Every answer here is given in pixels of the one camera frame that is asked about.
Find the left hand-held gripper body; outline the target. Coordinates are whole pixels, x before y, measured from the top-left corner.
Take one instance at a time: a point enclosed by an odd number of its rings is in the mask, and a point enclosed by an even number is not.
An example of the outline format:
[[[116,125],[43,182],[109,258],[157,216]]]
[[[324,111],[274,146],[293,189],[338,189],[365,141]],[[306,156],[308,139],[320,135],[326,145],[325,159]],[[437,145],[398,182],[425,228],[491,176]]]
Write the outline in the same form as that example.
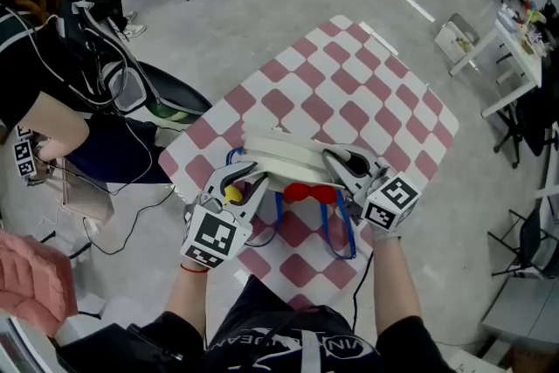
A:
[[[252,214],[202,191],[185,209],[180,254],[213,269],[233,259],[252,235]]]

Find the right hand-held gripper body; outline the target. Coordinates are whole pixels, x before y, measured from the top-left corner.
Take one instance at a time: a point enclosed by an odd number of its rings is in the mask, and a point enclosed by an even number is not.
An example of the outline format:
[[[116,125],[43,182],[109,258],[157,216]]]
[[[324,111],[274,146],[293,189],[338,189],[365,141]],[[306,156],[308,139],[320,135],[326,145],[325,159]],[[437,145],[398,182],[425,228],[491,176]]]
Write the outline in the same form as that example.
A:
[[[420,189],[404,173],[380,177],[346,202],[356,225],[370,224],[376,231],[394,231],[413,211]]]

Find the white plush toy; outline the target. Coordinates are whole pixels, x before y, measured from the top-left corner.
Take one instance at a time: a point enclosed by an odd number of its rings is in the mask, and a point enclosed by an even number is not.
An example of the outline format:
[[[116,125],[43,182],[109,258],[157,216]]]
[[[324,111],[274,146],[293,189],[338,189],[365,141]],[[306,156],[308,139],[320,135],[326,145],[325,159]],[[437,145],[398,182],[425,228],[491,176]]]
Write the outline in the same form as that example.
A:
[[[276,193],[276,211],[282,214],[282,203],[303,202],[312,198],[320,205],[321,226],[332,253],[338,259],[350,260],[357,255],[355,233],[343,204],[347,188],[327,168],[324,155],[332,155],[341,162],[350,159],[348,150],[315,139],[291,135],[280,128],[242,127],[243,145],[231,149],[226,157],[228,165],[234,162],[255,162],[256,167],[243,180],[260,174],[271,177],[269,189]],[[339,211],[349,242],[349,254],[334,248],[329,235],[328,210]]]

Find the person's right forearm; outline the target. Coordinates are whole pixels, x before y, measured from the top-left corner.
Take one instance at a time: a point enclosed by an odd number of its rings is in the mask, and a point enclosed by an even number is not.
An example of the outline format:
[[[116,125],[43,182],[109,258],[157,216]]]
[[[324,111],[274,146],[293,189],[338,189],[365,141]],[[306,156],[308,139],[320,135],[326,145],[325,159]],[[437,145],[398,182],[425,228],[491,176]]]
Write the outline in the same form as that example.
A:
[[[373,253],[376,332],[381,335],[405,318],[420,317],[421,307],[400,239],[374,239]]]

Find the person's left forearm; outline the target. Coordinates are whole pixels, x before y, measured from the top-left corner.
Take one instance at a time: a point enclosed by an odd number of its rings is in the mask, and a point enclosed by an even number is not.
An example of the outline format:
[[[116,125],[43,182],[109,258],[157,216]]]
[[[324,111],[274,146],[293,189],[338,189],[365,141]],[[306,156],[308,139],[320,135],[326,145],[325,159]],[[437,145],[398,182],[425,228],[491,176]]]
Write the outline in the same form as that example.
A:
[[[172,339],[178,347],[204,348],[206,332],[206,287],[209,269],[185,259],[165,307],[173,314]]]

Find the white wristband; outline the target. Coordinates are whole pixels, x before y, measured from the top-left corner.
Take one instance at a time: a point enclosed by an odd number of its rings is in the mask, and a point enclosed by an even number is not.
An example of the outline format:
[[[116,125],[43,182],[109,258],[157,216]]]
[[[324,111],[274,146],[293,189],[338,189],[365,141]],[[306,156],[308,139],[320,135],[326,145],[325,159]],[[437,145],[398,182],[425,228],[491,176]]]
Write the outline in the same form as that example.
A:
[[[392,238],[400,239],[401,234],[398,230],[386,231],[374,228],[372,232],[372,241],[374,243],[380,243]]]

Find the pink checkered cloth table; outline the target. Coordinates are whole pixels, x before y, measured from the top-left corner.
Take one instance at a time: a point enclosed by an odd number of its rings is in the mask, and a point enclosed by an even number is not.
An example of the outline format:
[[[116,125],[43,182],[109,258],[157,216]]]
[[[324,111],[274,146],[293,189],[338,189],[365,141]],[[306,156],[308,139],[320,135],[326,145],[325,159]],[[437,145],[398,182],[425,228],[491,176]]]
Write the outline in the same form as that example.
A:
[[[450,109],[362,25],[337,16],[309,32],[225,95],[180,134],[159,163],[193,200],[242,127],[279,127],[306,139],[355,144],[423,189],[459,124]],[[326,304],[349,290],[369,256],[370,230],[349,243],[339,211],[312,198],[279,202],[267,191],[238,255],[287,303]]]

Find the person's black trousers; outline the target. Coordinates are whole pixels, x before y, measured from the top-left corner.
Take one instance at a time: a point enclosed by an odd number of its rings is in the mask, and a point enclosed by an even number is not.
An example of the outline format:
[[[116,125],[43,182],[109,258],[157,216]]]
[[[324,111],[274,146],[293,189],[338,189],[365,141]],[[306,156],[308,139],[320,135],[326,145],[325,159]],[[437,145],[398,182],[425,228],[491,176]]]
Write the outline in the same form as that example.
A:
[[[248,315],[256,312],[293,312],[294,309],[251,274],[229,313]]]

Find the person's black printed t-shirt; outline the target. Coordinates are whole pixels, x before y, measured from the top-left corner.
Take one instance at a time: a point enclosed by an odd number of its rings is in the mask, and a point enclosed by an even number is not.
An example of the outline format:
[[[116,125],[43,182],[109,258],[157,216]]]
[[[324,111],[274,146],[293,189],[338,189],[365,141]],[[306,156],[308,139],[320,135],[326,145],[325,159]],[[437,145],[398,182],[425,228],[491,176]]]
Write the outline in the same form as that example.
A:
[[[114,324],[66,344],[58,359],[72,373],[454,373],[417,316],[371,345],[327,310],[254,314],[208,346],[164,312],[137,330]]]

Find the white bin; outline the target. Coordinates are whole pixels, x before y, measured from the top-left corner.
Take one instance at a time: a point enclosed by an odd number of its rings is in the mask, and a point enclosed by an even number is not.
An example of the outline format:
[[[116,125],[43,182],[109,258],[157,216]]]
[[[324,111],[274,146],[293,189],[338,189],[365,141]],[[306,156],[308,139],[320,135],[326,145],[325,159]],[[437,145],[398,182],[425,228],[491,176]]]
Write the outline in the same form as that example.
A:
[[[443,24],[434,43],[453,63],[457,64],[480,40],[476,30],[458,13]]]

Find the black folding chair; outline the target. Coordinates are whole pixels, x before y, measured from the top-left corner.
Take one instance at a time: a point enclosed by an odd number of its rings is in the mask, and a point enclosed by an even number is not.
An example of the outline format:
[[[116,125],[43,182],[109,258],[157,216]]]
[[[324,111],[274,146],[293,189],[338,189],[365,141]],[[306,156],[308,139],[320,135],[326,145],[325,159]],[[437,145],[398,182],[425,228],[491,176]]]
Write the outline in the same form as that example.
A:
[[[490,231],[487,233],[487,236],[508,249],[514,255],[514,259],[505,270],[492,272],[491,276],[521,274],[525,273],[528,269],[533,269],[544,279],[559,278],[559,238],[542,228],[539,210],[534,208],[527,218],[513,210],[508,210],[508,213],[515,218],[515,221],[503,236],[497,237]],[[519,223],[521,223],[521,226],[518,233],[518,245],[512,247],[505,239]],[[542,243],[547,240],[556,243],[555,251],[548,264],[540,267],[535,262],[536,254],[540,250]]]

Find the black equipment pack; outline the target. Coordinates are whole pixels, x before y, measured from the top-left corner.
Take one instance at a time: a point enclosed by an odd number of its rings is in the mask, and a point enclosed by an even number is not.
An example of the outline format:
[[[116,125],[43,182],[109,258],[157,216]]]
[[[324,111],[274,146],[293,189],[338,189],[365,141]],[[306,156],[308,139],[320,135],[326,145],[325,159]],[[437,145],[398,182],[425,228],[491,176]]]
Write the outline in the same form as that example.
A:
[[[129,115],[145,108],[159,119],[191,124],[211,103],[181,80],[138,60],[108,21],[108,0],[61,0],[61,42],[80,63],[86,80],[76,88],[88,105]]]

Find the black office chair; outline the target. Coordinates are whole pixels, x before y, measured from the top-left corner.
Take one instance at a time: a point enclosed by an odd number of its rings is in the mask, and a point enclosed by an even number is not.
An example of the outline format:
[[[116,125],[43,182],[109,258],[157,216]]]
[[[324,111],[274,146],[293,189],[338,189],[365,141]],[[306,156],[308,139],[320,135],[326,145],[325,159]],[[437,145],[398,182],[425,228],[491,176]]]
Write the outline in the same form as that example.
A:
[[[542,154],[545,146],[559,149],[559,131],[546,139],[554,124],[559,126],[559,47],[549,55],[542,69],[542,86],[522,95],[512,107],[507,105],[497,112],[507,126],[503,139],[493,147],[499,153],[504,144],[514,144],[515,160],[512,168],[520,163],[520,143],[525,142],[535,156]]]

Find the white desk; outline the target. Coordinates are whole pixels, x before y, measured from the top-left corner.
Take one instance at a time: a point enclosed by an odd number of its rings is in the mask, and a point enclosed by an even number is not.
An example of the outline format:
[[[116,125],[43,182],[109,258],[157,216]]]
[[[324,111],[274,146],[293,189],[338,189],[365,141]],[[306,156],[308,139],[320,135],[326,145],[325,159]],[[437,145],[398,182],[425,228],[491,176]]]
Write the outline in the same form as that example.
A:
[[[495,20],[492,30],[488,32],[487,35],[483,37],[469,53],[467,53],[456,65],[452,67],[449,71],[449,75],[453,77],[459,73],[496,38],[498,38],[512,54],[512,57],[524,72],[526,81],[514,89],[511,93],[500,98],[493,105],[483,109],[480,115],[484,119],[518,100],[521,96],[525,95],[532,89],[542,86],[542,57],[536,54],[535,51],[533,51],[532,54],[525,51],[522,47],[519,34],[516,31],[509,31],[498,18]]]

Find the pink quilted cloth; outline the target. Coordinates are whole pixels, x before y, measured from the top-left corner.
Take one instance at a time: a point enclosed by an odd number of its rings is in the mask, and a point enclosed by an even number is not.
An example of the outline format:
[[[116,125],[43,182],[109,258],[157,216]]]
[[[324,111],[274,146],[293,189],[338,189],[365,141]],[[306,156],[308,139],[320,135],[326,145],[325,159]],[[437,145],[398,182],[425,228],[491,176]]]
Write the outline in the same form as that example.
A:
[[[31,236],[0,229],[0,310],[54,337],[78,314],[69,257]]]

